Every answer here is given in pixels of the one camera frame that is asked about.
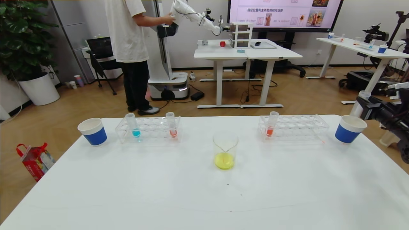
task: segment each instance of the television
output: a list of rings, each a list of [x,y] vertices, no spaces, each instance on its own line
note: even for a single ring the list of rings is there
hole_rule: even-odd
[[[344,0],[229,0],[228,22],[259,32],[330,32]]]

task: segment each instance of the black pants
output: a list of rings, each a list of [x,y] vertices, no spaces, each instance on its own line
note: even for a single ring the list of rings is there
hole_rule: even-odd
[[[145,99],[149,80],[148,61],[120,64],[124,73],[126,104],[139,110],[149,109],[149,102]]]

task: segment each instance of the blue cup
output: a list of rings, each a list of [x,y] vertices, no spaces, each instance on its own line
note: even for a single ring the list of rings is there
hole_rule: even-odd
[[[85,120],[81,122],[77,128],[91,145],[100,145],[107,139],[100,118],[90,118]]]
[[[380,45],[380,46],[379,46],[378,53],[384,54],[387,49],[388,49],[388,46],[387,46],[387,45]]]
[[[343,143],[350,144],[367,126],[366,122],[359,117],[342,116],[335,137]]]

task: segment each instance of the gift bag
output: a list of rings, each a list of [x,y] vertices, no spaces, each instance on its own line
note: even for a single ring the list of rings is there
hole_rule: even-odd
[[[20,146],[26,148],[24,153],[19,149]],[[37,182],[55,163],[54,158],[45,149],[46,147],[47,143],[40,147],[28,146],[28,148],[24,144],[19,144],[16,148],[18,155],[21,157],[21,162]]]

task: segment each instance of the person's arm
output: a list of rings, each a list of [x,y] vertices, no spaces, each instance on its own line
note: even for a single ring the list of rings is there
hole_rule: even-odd
[[[167,24],[171,25],[172,22],[175,20],[170,16],[170,13],[164,17],[149,17],[145,16],[143,13],[137,14],[132,17],[135,23],[138,26],[146,26],[146,27],[151,27],[151,26],[156,26],[160,24]]]
[[[146,10],[141,0],[125,0],[125,3],[129,13],[138,26],[151,27],[163,23],[170,25],[174,21],[170,14],[158,18],[145,16],[144,13]]]

